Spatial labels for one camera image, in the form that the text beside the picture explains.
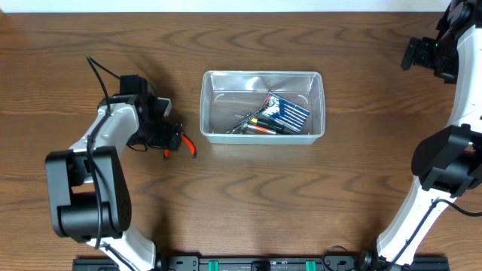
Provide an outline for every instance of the wood grain surface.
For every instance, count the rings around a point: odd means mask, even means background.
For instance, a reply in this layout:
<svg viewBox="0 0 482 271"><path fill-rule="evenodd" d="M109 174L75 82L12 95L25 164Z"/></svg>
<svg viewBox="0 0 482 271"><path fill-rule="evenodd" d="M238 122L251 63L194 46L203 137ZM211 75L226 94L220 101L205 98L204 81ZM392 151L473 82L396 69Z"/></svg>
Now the wood grain surface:
<svg viewBox="0 0 482 271"><path fill-rule="evenodd" d="M173 101L197 159L182 146L126 150L133 223L164 251L311 254L366 248L411 184L418 142L444 127L455 87L402 72L409 37L435 36L441 14L5 14L0 24L0 269L69 270L100 255L58 238L44 158L96 116L102 91L84 54L140 74ZM211 145L200 133L208 70L315 71L326 133L310 146ZM102 74L110 94L118 82ZM482 206L482 190L458 204ZM447 210L419 252L453 270L482 269L481 221Z"/></svg>

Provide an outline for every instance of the white wall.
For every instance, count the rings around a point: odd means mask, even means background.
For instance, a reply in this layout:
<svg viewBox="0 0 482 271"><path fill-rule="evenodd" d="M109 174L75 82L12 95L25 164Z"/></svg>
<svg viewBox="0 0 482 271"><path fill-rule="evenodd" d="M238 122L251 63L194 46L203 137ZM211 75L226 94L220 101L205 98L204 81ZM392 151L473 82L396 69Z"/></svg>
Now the white wall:
<svg viewBox="0 0 482 271"><path fill-rule="evenodd" d="M4 12L445 11L450 0L0 0Z"/></svg>

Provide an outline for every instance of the green strip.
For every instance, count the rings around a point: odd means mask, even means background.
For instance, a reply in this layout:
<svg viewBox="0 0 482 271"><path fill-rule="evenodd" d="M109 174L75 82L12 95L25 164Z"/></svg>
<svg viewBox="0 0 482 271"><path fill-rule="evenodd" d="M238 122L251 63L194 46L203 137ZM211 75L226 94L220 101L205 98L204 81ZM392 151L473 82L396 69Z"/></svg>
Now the green strip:
<svg viewBox="0 0 482 271"><path fill-rule="evenodd" d="M210 260L208 263L208 271L219 271L219 262L216 260Z"/></svg>
<svg viewBox="0 0 482 271"><path fill-rule="evenodd" d="M307 260L307 271L316 271L316 263L314 260Z"/></svg>

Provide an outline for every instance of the pliers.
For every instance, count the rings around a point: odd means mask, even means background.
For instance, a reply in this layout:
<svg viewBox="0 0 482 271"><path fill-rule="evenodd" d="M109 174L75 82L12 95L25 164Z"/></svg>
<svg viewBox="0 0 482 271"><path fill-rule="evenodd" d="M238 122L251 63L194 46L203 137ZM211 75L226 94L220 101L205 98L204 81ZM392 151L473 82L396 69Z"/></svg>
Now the pliers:
<svg viewBox="0 0 482 271"><path fill-rule="evenodd" d="M191 155L193 158L196 158L197 152L196 152L196 146L194 146L194 143L186 136L182 129L182 124L176 124L174 126L174 130L172 133L171 140L169 142L168 148L164 150L164 160L169 159L169 152L170 151L177 151L179 146L181 145L181 139L183 142L186 143L186 145L191 149Z"/></svg>

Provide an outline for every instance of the plastic container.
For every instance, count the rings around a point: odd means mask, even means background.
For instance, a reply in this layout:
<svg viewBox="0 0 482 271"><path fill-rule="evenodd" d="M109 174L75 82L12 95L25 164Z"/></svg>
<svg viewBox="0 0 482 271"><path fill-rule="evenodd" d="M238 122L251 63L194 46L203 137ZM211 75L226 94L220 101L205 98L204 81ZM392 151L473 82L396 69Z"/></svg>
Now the plastic container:
<svg viewBox="0 0 482 271"><path fill-rule="evenodd" d="M300 133L226 133L243 120L234 114L256 112L270 92L310 111ZM325 132L325 97L318 72L209 71L204 74L200 107L201 133L211 143L310 145Z"/></svg>

